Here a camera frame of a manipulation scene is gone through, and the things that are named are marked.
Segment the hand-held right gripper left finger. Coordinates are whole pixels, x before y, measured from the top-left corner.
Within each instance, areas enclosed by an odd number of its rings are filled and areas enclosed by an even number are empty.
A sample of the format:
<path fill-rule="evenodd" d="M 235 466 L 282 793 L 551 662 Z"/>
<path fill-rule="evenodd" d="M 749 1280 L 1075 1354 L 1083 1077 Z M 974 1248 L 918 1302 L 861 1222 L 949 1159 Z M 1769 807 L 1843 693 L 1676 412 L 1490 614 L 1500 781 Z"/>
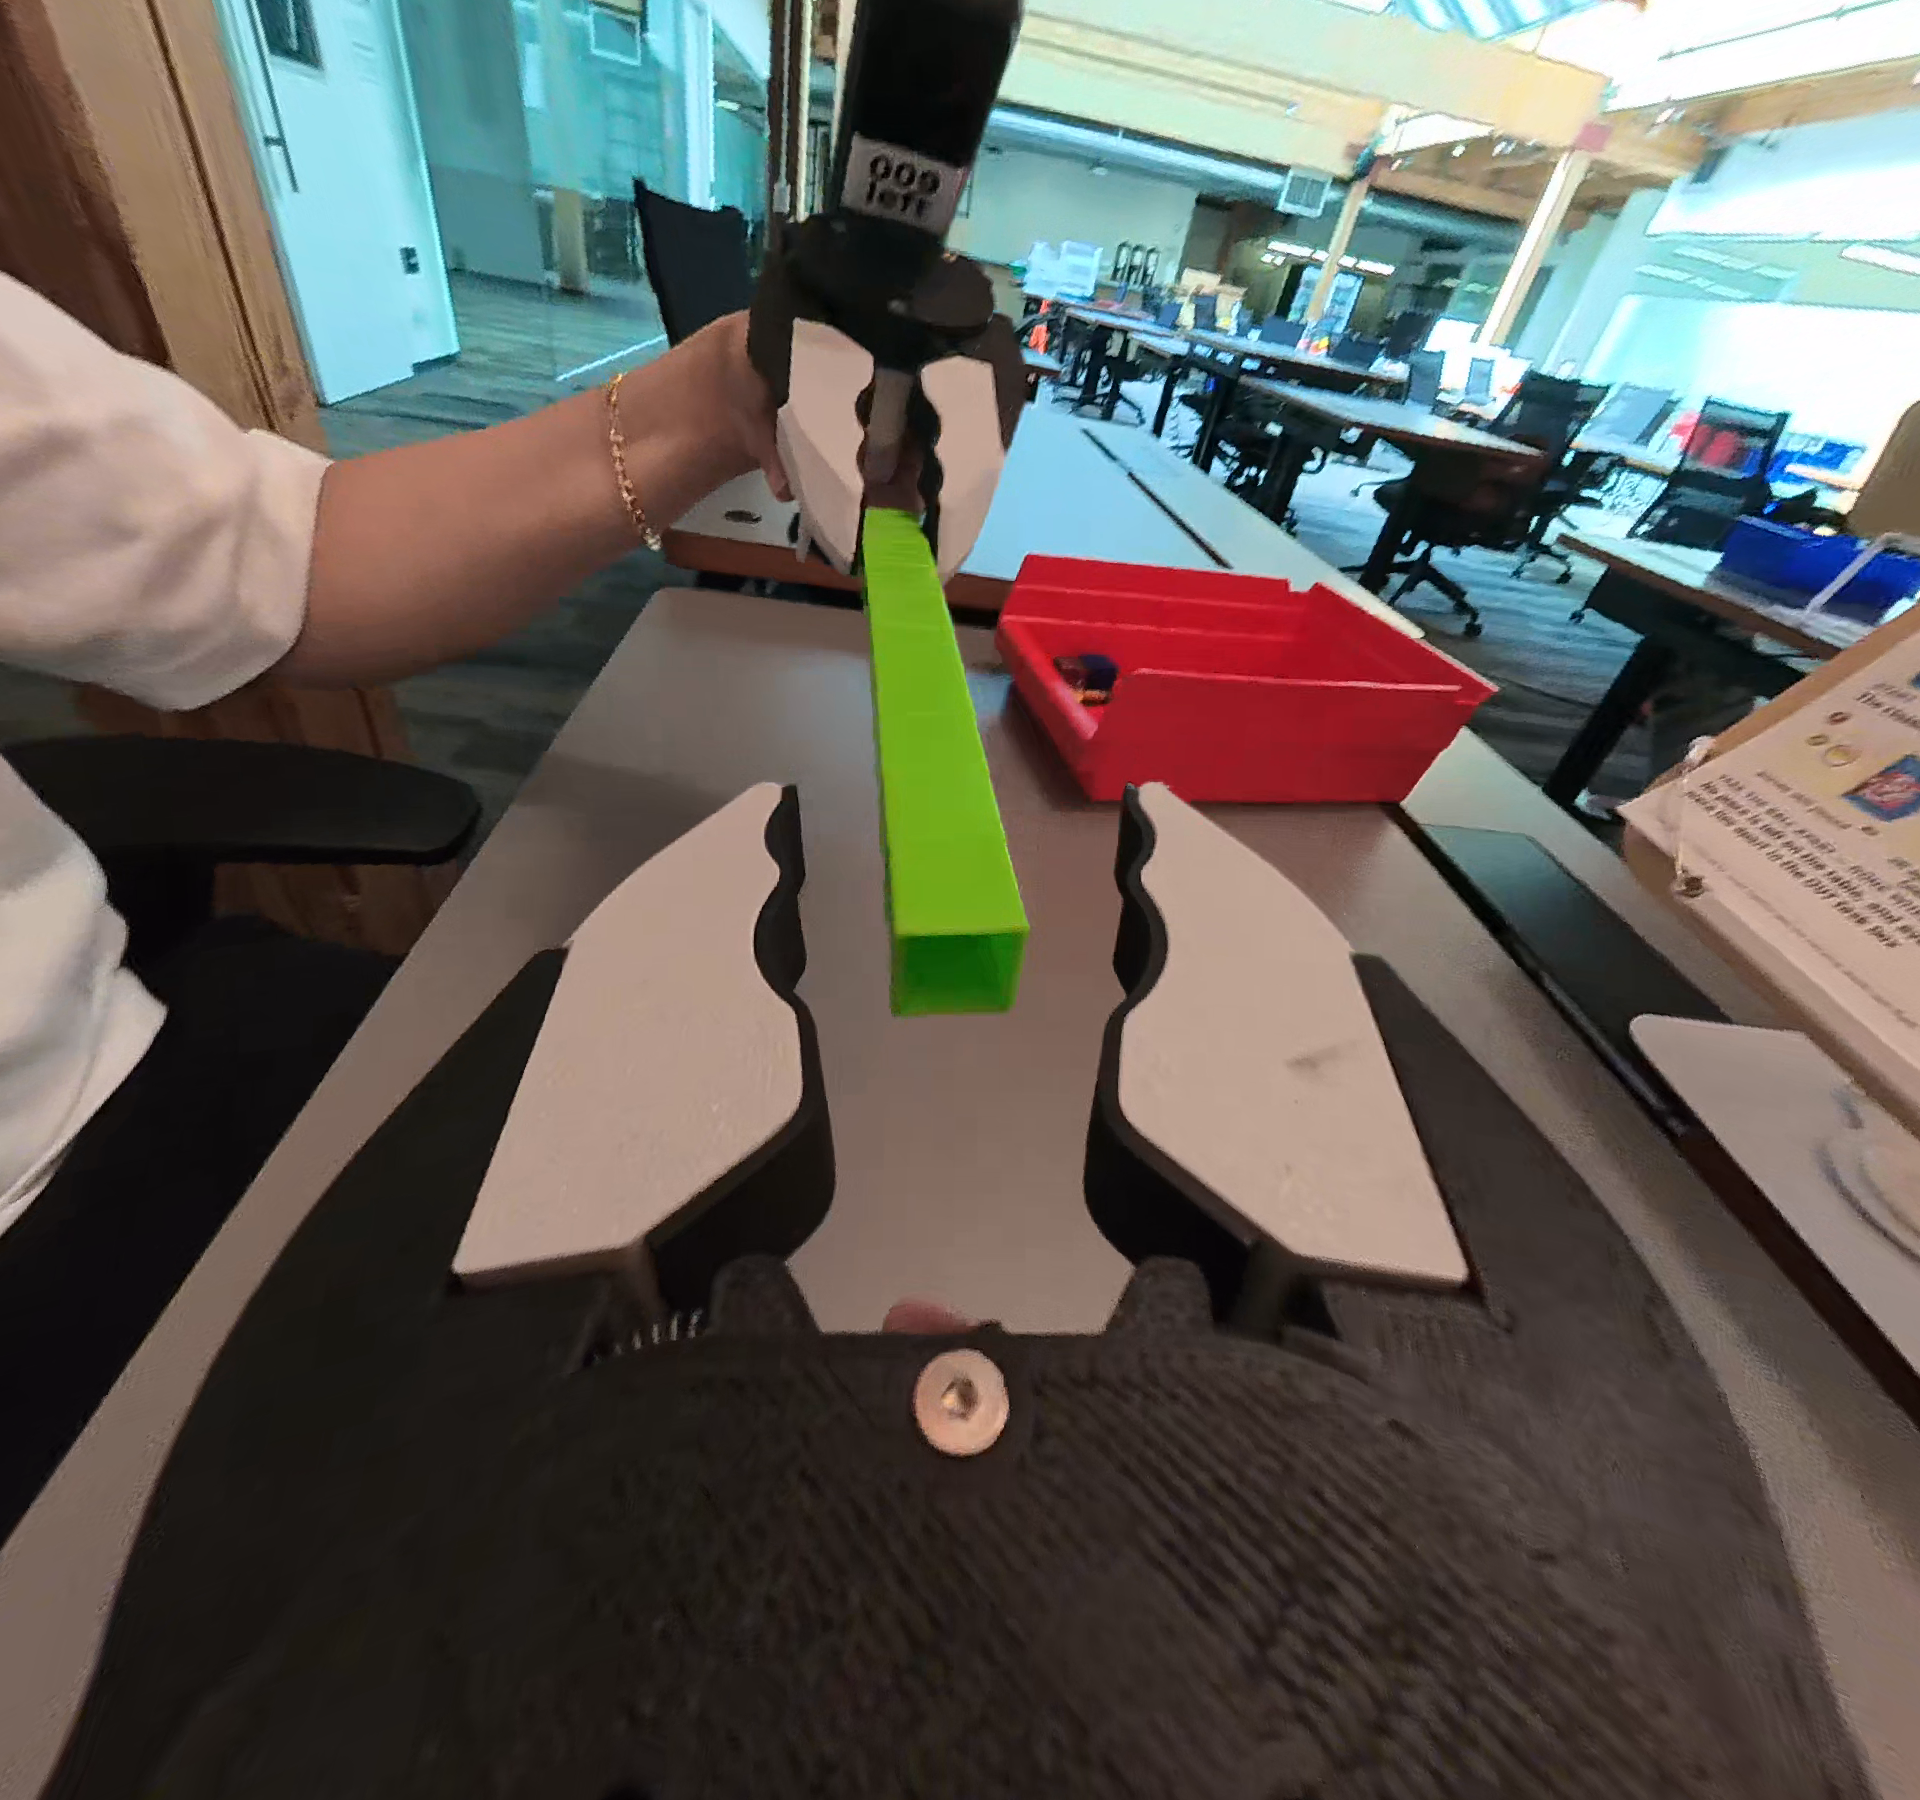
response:
<path fill-rule="evenodd" d="M 801 793 L 762 781 L 630 872 L 563 946 L 454 1256 L 472 1289 L 609 1277 L 703 1307 L 791 1259 L 836 1191 Z"/>

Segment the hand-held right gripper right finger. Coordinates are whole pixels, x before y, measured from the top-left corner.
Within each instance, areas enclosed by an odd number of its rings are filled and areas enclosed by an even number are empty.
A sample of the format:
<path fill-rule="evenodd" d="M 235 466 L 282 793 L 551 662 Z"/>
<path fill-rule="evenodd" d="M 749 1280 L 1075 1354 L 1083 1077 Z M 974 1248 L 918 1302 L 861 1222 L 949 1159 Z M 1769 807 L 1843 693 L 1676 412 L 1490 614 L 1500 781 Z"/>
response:
<path fill-rule="evenodd" d="M 1470 1295 L 1342 931 L 1162 781 L 1122 792 L 1117 887 L 1120 1001 L 1087 1135 L 1099 1235 L 1132 1265 L 1195 1267 L 1246 1337 L 1324 1318 L 1341 1286 Z"/>

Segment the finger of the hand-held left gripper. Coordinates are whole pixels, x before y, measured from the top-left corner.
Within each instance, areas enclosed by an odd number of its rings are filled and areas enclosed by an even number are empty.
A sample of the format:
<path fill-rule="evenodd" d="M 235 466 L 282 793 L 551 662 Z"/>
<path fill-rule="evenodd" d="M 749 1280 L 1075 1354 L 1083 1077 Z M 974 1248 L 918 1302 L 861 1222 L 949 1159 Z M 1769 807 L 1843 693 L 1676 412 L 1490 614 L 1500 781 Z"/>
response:
<path fill-rule="evenodd" d="M 942 584 L 971 559 L 1006 463 L 995 367 L 949 355 L 918 373 L 911 396 L 916 444 L 912 512 Z"/>
<path fill-rule="evenodd" d="M 853 576 L 866 506 L 861 399 L 875 360 L 843 330 L 794 330 L 776 441 L 801 510 L 801 539 Z"/>

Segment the green block bar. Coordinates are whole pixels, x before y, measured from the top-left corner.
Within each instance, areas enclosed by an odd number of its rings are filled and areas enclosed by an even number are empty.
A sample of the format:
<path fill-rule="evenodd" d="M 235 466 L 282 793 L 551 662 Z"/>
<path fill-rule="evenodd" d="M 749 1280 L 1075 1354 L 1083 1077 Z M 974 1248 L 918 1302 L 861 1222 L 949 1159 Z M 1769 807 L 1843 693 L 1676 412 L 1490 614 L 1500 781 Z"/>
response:
<path fill-rule="evenodd" d="M 1030 922 L 969 670 L 918 517 L 869 508 L 861 569 L 891 1013 L 1006 1013 L 1018 998 Z"/>

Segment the red plastic bin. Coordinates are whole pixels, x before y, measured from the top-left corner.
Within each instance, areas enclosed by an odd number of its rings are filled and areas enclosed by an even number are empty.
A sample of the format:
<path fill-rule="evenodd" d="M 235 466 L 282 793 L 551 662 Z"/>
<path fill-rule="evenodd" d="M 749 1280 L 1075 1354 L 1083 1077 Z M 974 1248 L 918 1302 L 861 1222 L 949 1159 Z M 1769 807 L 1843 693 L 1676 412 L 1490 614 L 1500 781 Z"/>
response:
<path fill-rule="evenodd" d="M 1404 805 L 1496 685 L 1332 586 L 1032 554 L 995 622 L 1094 803 Z"/>

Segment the person's left forearm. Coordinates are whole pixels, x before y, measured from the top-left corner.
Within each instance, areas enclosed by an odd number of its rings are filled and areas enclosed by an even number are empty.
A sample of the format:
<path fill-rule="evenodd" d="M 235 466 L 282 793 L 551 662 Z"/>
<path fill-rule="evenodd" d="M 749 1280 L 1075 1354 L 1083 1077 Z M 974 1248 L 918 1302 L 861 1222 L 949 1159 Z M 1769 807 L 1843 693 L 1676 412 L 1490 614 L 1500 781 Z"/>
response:
<path fill-rule="evenodd" d="M 332 463 L 274 678 L 368 685 L 462 660 L 665 536 L 629 471 L 624 386 Z"/>

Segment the person's left hand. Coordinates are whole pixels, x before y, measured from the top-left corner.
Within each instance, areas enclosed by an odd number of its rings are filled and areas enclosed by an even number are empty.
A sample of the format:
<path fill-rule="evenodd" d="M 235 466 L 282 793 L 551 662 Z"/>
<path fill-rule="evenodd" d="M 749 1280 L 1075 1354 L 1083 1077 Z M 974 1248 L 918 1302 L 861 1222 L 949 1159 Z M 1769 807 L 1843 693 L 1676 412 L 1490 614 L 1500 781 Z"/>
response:
<path fill-rule="evenodd" d="M 642 515 L 661 531 L 753 471 L 779 500 L 794 496 L 749 330 L 749 312 L 717 321 L 646 364 L 619 392 L 633 486 Z"/>

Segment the grey desk with wooden edge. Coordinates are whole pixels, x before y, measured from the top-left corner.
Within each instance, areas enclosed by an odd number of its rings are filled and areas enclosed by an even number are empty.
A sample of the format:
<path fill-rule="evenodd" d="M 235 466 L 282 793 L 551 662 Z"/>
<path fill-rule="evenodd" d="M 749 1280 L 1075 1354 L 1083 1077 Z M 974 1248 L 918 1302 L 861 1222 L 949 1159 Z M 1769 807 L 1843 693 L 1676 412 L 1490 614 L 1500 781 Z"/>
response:
<path fill-rule="evenodd" d="M 701 577 L 856 594 L 853 576 L 793 540 L 799 512 L 758 474 L 701 503 L 665 539 L 670 566 Z M 1157 500 L 1094 423 L 1048 407 L 1024 414 L 983 533 L 949 584 L 956 614 L 1000 611 L 1033 554 L 1227 571 L 1231 564 Z"/>

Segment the white stand base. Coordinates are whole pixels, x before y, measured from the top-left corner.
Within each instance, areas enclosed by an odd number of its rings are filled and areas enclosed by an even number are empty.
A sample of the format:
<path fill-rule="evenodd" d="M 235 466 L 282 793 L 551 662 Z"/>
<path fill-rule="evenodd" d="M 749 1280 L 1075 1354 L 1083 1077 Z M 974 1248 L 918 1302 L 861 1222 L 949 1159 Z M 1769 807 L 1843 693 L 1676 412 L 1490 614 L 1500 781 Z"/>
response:
<path fill-rule="evenodd" d="M 1860 1355 L 1918 1371 L 1918 1144 L 1803 1032 L 1640 1015 L 1629 1043 Z"/>

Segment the instruction sheet board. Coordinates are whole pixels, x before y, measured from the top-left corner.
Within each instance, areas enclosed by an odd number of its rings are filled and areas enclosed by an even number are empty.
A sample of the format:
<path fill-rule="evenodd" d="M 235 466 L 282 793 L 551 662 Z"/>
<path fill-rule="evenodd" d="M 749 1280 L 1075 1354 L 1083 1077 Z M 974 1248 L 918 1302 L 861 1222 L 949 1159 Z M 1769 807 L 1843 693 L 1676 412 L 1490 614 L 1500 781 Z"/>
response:
<path fill-rule="evenodd" d="M 1622 807 L 1626 861 L 1918 1130 L 1918 614 Z"/>

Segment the blue plastic bin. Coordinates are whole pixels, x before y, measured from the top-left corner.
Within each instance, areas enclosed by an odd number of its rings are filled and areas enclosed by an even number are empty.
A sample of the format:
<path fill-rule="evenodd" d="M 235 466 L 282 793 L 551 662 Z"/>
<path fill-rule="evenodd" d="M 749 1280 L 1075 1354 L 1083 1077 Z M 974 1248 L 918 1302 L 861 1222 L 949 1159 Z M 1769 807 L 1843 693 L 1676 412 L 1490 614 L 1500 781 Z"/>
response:
<path fill-rule="evenodd" d="M 1810 609 L 1830 588 L 1824 614 L 1880 623 L 1916 603 L 1918 559 L 1887 548 L 1867 564 L 1867 545 L 1841 533 L 1819 533 L 1773 517 L 1744 517 L 1729 533 L 1715 574 L 1758 588 L 1792 609 Z"/>

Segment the wooden pillar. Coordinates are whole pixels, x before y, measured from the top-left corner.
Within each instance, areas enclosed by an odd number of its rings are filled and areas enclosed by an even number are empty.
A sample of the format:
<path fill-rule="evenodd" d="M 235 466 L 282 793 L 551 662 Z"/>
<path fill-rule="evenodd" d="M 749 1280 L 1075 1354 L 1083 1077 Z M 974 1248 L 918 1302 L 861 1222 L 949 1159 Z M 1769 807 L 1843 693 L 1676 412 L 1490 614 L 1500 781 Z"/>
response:
<path fill-rule="evenodd" d="M 241 426 L 328 450 L 213 0 L 2 0 L 4 271 Z M 91 732 L 411 760 L 389 687 L 253 684 L 188 714 L 66 687 Z M 456 867 L 222 869 L 226 910 L 402 955 Z"/>

